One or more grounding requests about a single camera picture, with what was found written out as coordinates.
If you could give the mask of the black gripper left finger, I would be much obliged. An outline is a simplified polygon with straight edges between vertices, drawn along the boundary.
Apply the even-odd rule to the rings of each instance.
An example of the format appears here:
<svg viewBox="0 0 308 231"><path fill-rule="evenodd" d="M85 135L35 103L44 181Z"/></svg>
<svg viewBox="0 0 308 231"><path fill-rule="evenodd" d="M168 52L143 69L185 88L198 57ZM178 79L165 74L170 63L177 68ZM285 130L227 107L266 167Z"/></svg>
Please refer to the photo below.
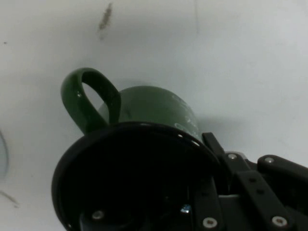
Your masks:
<svg viewBox="0 0 308 231"><path fill-rule="evenodd" d="M115 193L79 215L82 231L219 231L222 212L211 177Z"/></svg>

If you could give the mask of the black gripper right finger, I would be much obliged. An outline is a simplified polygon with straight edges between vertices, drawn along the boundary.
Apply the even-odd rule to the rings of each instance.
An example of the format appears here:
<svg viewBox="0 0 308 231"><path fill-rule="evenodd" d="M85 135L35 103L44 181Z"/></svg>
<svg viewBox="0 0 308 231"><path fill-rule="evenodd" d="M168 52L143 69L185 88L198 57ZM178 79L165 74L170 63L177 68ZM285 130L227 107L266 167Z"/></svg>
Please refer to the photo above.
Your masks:
<svg viewBox="0 0 308 231"><path fill-rule="evenodd" d="M237 153L225 152L212 133L203 133L203 141L219 159L229 180L230 194L242 204L239 221L226 221L229 229L254 231L306 231L308 229L308 169L275 155L266 155L257 163Z"/></svg>

